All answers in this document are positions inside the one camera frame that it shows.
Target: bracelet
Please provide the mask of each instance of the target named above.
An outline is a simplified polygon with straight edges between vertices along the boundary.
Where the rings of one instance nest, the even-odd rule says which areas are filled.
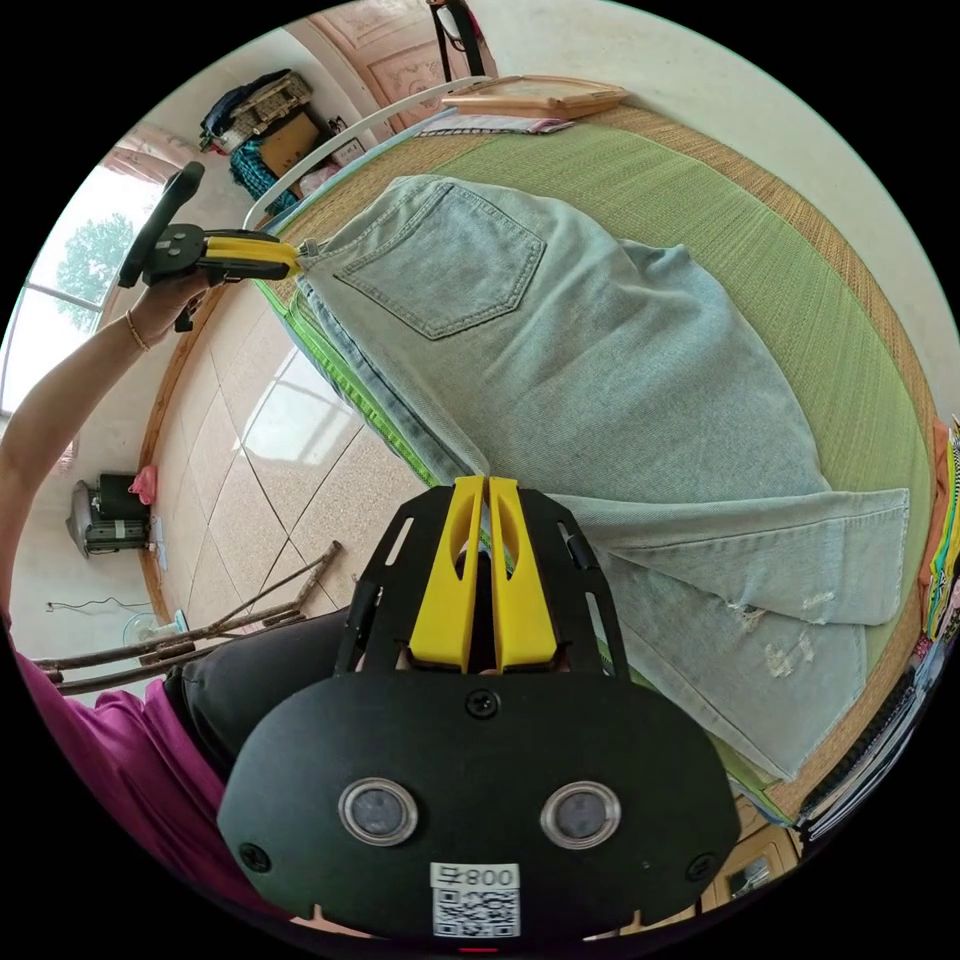
[[[137,328],[133,325],[133,317],[131,317],[132,311],[128,310],[124,315],[123,319],[127,321],[127,326],[130,328],[130,333],[133,336],[133,339],[137,341],[137,346],[146,353],[150,348],[144,343],[143,337],[137,333]]]

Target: human arm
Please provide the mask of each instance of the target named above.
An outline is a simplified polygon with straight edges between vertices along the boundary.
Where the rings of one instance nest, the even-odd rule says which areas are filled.
[[[181,310],[209,287],[202,273],[149,288],[126,315],[107,324],[53,368],[11,416],[0,440],[0,610],[10,609],[17,547],[40,486],[100,401],[159,343]]]

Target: label sticker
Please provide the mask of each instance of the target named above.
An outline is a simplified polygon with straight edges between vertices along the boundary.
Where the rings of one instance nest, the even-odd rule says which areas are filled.
[[[431,863],[430,886],[434,936],[520,936],[516,863]]]

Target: pink shirt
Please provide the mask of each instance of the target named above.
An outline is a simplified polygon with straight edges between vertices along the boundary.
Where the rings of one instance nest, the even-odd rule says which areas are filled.
[[[4,614],[7,630],[9,617]],[[184,880],[241,906],[290,919],[253,889],[217,829],[224,785],[177,720],[156,680],[143,700],[108,692],[87,707],[64,697],[14,651],[50,733],[106,811]]]

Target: light blue jeans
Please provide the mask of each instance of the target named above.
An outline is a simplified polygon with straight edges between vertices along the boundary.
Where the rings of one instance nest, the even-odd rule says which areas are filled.
[[[635,669],[791,779],[900,606],[909,493],[842,493],[774,358],[683,247],[403,177],[304,259],[324,335],[443,483],[571,509]]]

